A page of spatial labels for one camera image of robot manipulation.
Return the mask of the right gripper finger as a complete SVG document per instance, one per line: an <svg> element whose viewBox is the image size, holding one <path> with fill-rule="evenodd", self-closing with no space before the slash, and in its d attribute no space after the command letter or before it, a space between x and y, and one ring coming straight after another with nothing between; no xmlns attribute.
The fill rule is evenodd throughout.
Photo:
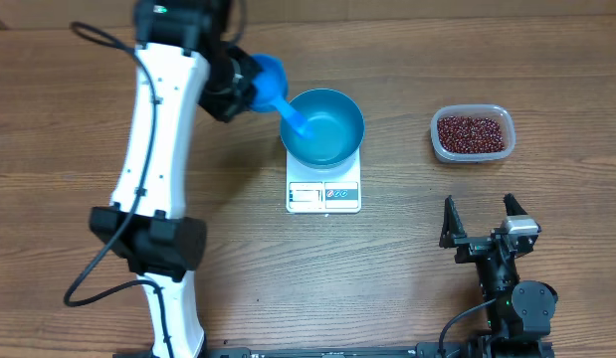
<svg viewBox="0 0 616 358"><path fill-rule="evenodd" d="M444 219L439 239L439 247L443 249L457 248L467 242L467 233L460 220L452 196L445 199Z"/></svg>
<svg viewBox="0 0 616 358"><path fill-rule="evenodd" d="M507 193L504 196L504 204L508 216L525 216L526 210L519 204L512 193Z"/></svg>

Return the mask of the blue plastic measuring scoop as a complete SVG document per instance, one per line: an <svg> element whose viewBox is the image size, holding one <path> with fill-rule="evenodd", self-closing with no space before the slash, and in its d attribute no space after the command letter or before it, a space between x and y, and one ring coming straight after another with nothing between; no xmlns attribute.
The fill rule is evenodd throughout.
<svg viewBox="0 0 616 358"><path fill-rule="evenodd" d="M282 61L265 54L253 55L252 59L261 67L261 71L252 81L256 94L249 108L259 113L275 111L299 137L314 139L308 120L287 101L289 86Z"/></svg>

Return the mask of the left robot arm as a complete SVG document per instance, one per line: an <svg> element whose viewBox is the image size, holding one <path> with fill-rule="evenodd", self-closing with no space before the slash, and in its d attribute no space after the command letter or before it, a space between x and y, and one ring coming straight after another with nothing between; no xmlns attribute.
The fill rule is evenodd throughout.
<svg viewBox="0 0 616 358"><path fill-rule="evenodd" d="M228 122L248 110L259 65L224 40L228 1L140 1L133 11L135 104L127 151L109 203L91 231L124 259L146 294L152 357L201 357L195 272L207 228L186 214L185 176L198 109Z"/></svg>

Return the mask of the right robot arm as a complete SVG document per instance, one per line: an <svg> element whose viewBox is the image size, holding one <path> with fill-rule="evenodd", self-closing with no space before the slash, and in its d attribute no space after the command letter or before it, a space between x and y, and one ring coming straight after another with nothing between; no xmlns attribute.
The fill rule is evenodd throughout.
<svg viewBox="0 0 616 358"><path fill-rule="evenodd" d="M542 339L550 334L550 320L558 302L549 284L522 280L515 261L533 251L541 226L518 203L504 196L506 217L483 237L466 233L452 197L444 204L439 239L443 249L454 249L455 262L476 266L484 302L453 317L441 330L436 353L440 357L552 357L552 346ZM483 310L489 329L453 348L446 341L449 329L461 319Z"/></svg>

